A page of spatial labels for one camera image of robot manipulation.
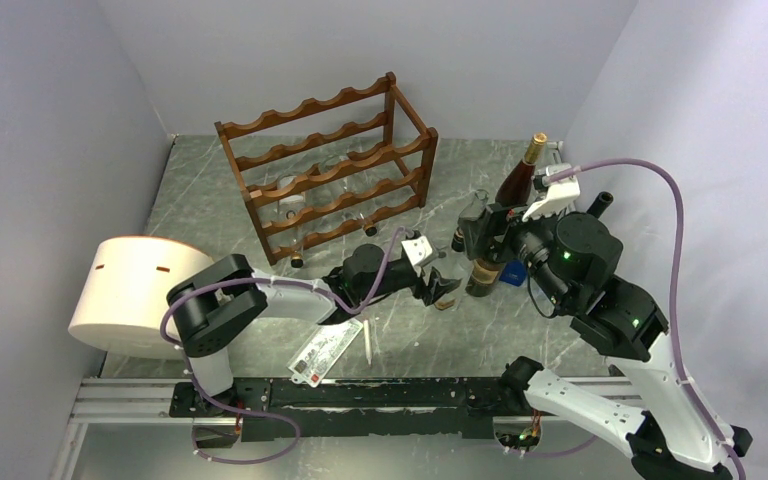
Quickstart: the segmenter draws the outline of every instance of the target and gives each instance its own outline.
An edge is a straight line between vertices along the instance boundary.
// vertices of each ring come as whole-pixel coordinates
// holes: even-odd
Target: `white pen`
[[[366,347],[366,363],[372,366],[372,345],[369,343],[369,319],[363,319],[363,345]]]

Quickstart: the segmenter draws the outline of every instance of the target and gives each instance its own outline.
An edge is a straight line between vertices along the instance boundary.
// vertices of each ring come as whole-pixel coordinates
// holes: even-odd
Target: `scalloped wooden rail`
[[[381,112],[370,121],[364,123],[348,122],[343,124],[337,131],[323,135],[321,133],[312,133],[307,136],[303,141],[295,145],[284,145],[279,143],[270,148],[268,152],[260,155],[259,157],[246,157],[240,155],[236,158],[237,166],[240,170],[245,171],[250,168],[263,165],[265,163],[273,162],[275,160],[287,157],[289,155],[295,155],[311,148],[321,147],[337,140],[342,140],[358,133],[367,132],[373,128],[383,127],[387,122],[387,112]]]
[[[287,122],[310,115],[321,113],[332,108],[342,107],[350,103],[363,100],[364,98],[374,97],[390,89],[390,78],[386,75],[379,78],[369,88],[356,90],[352,87],[346,87],[340,90],[340,93],[329,100],[317,100],[313,97],[304,100],[298,107],[289,112],[278,112],[276,110],[267,110],[260,114],[257,120],[240,125],[234,122],[228,122],[222,125],[225,135],[229,140],[243,135],[259,132],[267,128],[283,125]]]
[[[419,167],[399,180],[392,180],[389,178],[381,179],[372,188],[363,193],[346,192],[327,205],[322,205],[320,207],[314,207],[312,205],[304,207],[303,209],[299,210],[299,213],[290,220],[284,220],[281,222],[267,222],[263,224],[263,232],[267,235],[275,235],[276,233],[283,232],[284,230],[289,230],[297,224],[307,223],[312,220],[316,220],[317,218],[324,217],[330,213],[339,212],[344,208],[349,208],[357,205],[358,203],[384,195],[385,193],[398,190],[413,182],[421,175],[422,167]]]
[[[299,118],[304,118],[343,105],[348,105],[382,93],[384,94],[384,112],[379,113],[373,117],[372,120],[365,123],[358,124],[355,122],[348,122],[335,132],[329,134],[314,133],[308,135],[304,140],[295,145],[275,145],[270,148],[269,151],[257,157],[237,157],[234,155],[234,151],[231,148],[231,139],[259,132],[270,127],[282,125]],[[419,131],[419,136],[416,140],[400,148],[393,145],[393,125],[396,105],[405,112],[408,119]],[[350,219],[330,232],[314,232],[306,235],[303,239],[304,248],[311,248],[349,232],[353,232],[364,226],[363,224],[369,224],[370,221],[376,223],[410,210],[411,208],[422,208],[425,206],[425,202],[428,198],[428,184],[431,180],[431,170],[434,166],[434,155],[437,150],[437,131],[425,126],[425,123],[423,123],[422,119],[416,113],[416,110],[413,109],[404,94],[402,94],[401,90],[399,90],[399,87],[396,85],[396,75],[394,75],[393,72],[387,72],[386,75],[377,79],[372,86],[363,90],[356,90],[348,87],[340,90],[336,96],[329,100],[320,101],[315,98],[308,98],[299,104],[298,107],[289,112],[267,110],[263,112],[257,120],[251,123],[241,125],[233,122],[224,124],[216,122],[214,126],[216,127],[216,133],[219,135],[219,140],[222,142],[222,148],[225,151],[225,156],[228,158],[228,163],[231,165],[231,171],[237,180],[237,184],[240,186],[240,192],[243,195],[246,210],[249,212],[249,216],[254,224],[257,238],[260,241],[261,247],[263,247],[263,252],[266,254],[266,259],[269,261],[270,265],[275,265],[279,259],[293,253],[291,247],[278,247],[273,249],[269,245],[268,237],[275,235],[276,233],[371,200],[379,195],[383,195],[404,186],[410,186],[413,190],[414,195],[406,202],[396,207],[381,207],[363,222],[359,219]],[[375,146],[363,152],[348,152],[347,160],[338,163],[336,168],[324,174],[319,172],[318,164],[312,165],[306,172],[294,178],[289,185],[280,189],[278,188],[277,181],[267,185],[247,186],[243,179],[242,172],[252,167],[268,164],[288,155],[301,153],[377,127],[383,127],[382,142],[378,142]],[[411,170],[405,165],[402,157],[419,151],[422,151],[422,161],[420,166]],[[311,188],[382,165],[389,161],[392,161],[396,167],[398,167],[399,172],[402,174],[402,178],[397,180],[381,180],[371,189],[363,193],[344,193],[328,205],[321,207],[307,206],[301,210],[300,215],[297,215],[292,220],[274,223],[267,222],[266,224],[263,224],[260,221],[258,208],[263,207],[264,205],[269,205],[277,202],[281,198],[310,190]]]
[[[379,208],[378,210],[376,210],[375,213],[370,215],[368,221],[372,223],[378,223],[382,220],[388,219],[402,212],[406,212],[411,208],[415,208],[419,206],[419,202],[420,202],[419,196],[412,195],[404,203],[397,205],[395,207],[388,207],[385,205]],[[305,235],[305,237],[302,239],[302,244],[304,245],[303,248],[307,250],[309,248],[313,248],[317,245],[323,244],[329,240],[333,240],[337,237],[342,237],[347,233],[354,232],[355,230],[358,230],[359,228],[363,227],[364,223],[365,222],[362,222],[358,219],[351,218],[341,223],[339,227],[329,232],[309,233]],[[295,250],[291,247],[279,247],[279,248],[271,249],[271,253],[275,257],[276,261],[292,255],[293,252],[295,252]]]
[[[408,145],[405,145],[404,147],[394,148],[392,145],[387,145],[365,160],[354,160],[351,158],[348,160],[343,160],[334,168],[332,168],[328,173],[323,173],[320,175],[303,174],[294,178],[293,181],[291,181],[287,186],[283,188],[279,188],[277,190],[257,190],[250,192],[251,202],[256,208],[269,205],[270,203],[277,202],[282,198],[310,190],[311,188],[318,187],[320,185],[325,185],[328,182],[347,177],[369,168],[383,165],[403,155],[409,155],[411,153],[418,152],[425,148],[428,142],[428,138],[419,136],[416,138],[416,140],[409,143]]]

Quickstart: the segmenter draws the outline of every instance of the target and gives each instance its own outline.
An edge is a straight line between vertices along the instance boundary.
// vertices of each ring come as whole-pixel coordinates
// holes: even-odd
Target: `marble table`
[[[278,142],[299,140],[249,137],[235,140],[233,146],[238,154],[255,156]],[[249,170],[244,176],[250,183],[264,184],[329,156],[365,150],[376,140],[348,138]],[[267,263],[218,139],[179,136],[145,234],[191,244],[214,259],[242,253],[250,264],[267,272],[317,278],[341,264],[363,243],[385,246],[399,225],[419,229],[435,245],[448,245],[458,213],[471,192],[479,188],[495,192],[525,148],[523,141],[441,139],[424,209],[382,222],[379,234],[372,239],[356,231],[310,249],[305,252],[305,267],[296,270],[290,267],[289,259],[274,268]],[[418,162],[418,154],[406,159],[411,168]],[[356,177],[360,177],[360,184],[371,185],[379,178],[398,175],[389,163]],[[397,205],[409,195],[409,188],[383,195],[374,200],[375,208]],[[325,231],[330,227],[323,224],[318,228]],[[549,309],[545,297],[538,296],[537,302],[544,311]],[[520,355],[537,359],[563,376],[607,375],[603,358],[569,328],[569,318],[541,317],[524,287],[500,284],[488,297],[466,297],[455,311],[426,308],[409,293],[400,292],[370,307],[364,315],[371,320],[372,366],[367,365],[363,341],[358,338],[331,370],[330,378],[496,376]],[[315,328],[294,319],[255,321],[230,346],[234,374],[289,376],[287,362]],[[182,370],[181,361],[110,354],[102,375],[174,378],[183,376]]]

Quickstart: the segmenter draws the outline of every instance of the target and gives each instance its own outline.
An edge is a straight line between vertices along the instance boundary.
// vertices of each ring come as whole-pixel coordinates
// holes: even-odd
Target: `white container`
[[[116,237],[98,246],[69,333],[111,353],[180,359],[160,338],[166,294],[213,264],[206,253],[158,237]],[[169,335],[178,338],[174,321]]]

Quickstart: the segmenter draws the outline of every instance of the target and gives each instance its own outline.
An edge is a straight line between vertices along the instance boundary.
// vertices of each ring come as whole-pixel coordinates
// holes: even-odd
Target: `blue object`
[[[499,276],[499,281],[519,287],[525,281],[527,275],[528,272],[525,270],[525,265],[519,260],[514,260],[505,265],[505,269],[502,270],[502,274]]]

